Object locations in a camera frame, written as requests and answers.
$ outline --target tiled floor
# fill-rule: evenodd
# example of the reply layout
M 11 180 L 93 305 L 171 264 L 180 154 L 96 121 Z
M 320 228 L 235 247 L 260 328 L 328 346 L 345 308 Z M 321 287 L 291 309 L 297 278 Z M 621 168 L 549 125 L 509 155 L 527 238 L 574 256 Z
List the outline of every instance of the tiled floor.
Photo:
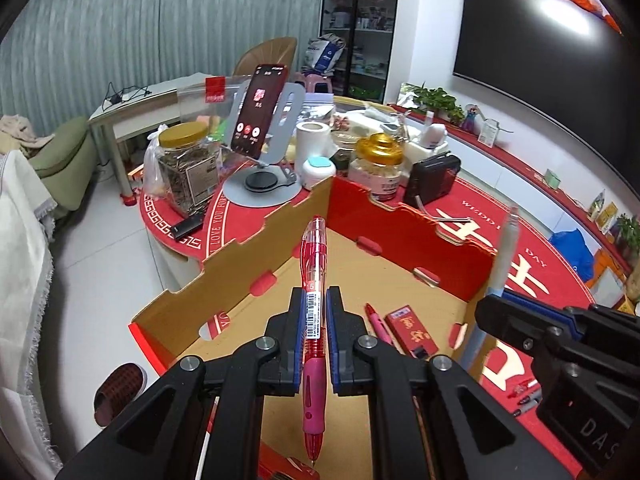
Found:
M 97 182 L 52 245 L 54 281 L 38 358 L 63 461 L 100 431 L 93 400 L 111 371 L 135 362 L 148 384 L 158 377 L 127 325 L 162 291 L 160 279 L 138 208 L 123 206 L 118 193 L 114 177 Z

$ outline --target beige chair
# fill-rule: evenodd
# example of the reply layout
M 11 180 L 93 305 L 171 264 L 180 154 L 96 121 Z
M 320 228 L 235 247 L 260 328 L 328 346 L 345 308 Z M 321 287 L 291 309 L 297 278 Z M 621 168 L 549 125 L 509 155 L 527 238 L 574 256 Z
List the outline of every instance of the beige chair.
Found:
M 296 38 L 275 38 L 258 44 L 240 58 L 234 75 L 251 75 L 255 67 L 262 63 L 282 64 L 290 70 L 297 46 Z

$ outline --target white blanket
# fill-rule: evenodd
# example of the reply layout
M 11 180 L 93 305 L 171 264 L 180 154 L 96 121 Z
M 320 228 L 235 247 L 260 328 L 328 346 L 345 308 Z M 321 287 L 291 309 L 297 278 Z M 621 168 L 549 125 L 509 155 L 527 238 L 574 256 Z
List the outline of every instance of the white blanket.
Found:
M 0 155 L 0 428 L 36 480 L 62 465 L 49 444 L 38 384 L 40 323 L 53 272 L 56 203 L 24 155 Z

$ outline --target black tv screen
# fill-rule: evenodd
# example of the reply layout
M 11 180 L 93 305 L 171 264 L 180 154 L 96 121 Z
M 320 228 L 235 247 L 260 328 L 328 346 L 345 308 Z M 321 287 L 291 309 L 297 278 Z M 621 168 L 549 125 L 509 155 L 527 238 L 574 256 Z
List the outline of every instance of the black tv screen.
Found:
M 640 194 L 638 57 L 595 14 L 570 0 L 465 0 L 454 74 L 562 126 Z

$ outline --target pink pen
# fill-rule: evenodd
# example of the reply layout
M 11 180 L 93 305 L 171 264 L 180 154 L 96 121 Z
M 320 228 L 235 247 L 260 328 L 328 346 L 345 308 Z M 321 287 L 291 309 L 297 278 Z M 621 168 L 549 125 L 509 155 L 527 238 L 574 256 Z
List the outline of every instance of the pink pen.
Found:
M 314 217 L 306 226 L 300 247 L 300 273 L 306 293 L 302 431 L 305 433 L 306 454 L 315 465 L 322 447 L 326 404 L 326 360 L 324 358 L 326 227 L 322 217 Z
M 391 346 L 394 346 L 394 342 L 392 341 L 389 332 L 386 331 L 385 324 L 382 322 L 378 313 L 369 303 L 364 306 L 364 312 L 367 314 L 369 322 L 371 323 L 373 331 L 376 333 L 378 339 L 384 341 L 385 343 L 388 343 Z

